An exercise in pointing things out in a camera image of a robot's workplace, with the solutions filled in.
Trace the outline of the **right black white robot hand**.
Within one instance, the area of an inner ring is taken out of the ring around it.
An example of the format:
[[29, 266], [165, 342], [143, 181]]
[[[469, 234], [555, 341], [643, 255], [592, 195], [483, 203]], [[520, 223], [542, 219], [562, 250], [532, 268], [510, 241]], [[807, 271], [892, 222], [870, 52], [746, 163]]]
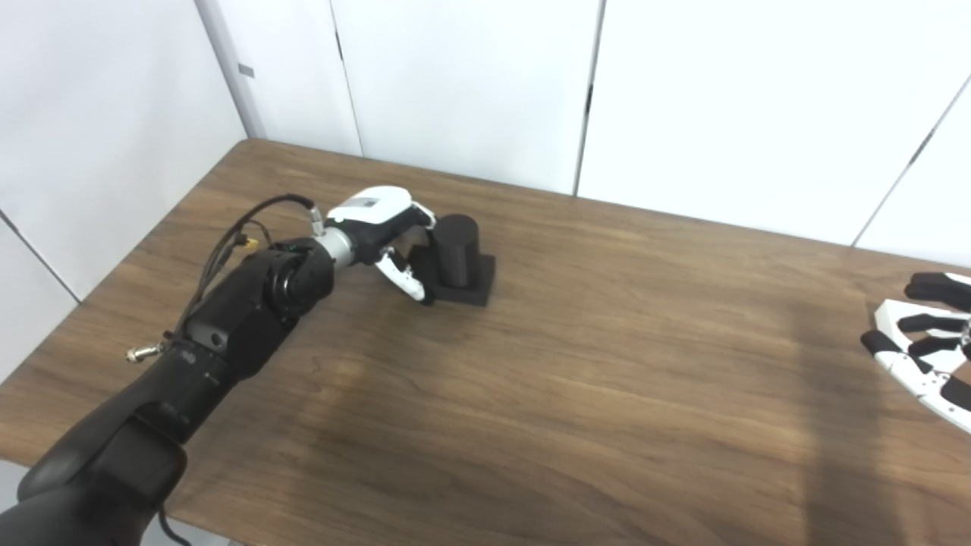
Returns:
[[904, 289], [909, 302], [885, 300], [863, 348], [921, 404], [961, 431], [970, 431], [970, 386], [957, 370], [970, 359], [970, 280], [918, 272]]

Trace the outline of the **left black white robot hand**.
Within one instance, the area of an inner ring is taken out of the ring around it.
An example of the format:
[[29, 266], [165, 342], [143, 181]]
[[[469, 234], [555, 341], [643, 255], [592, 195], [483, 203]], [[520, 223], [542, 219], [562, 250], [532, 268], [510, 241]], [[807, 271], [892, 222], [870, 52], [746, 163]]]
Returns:
[[413, 273], [408, 259], [394, 243], [410, 229], [431, 232], [437, 217], [413, 200], [402, 187], [380, 186], [361, 190], [331, 209], [316, 242], [326, 249], [335, 270], [355, 264], [374, 266], [403, 293], [430, 306], [434, 295]]

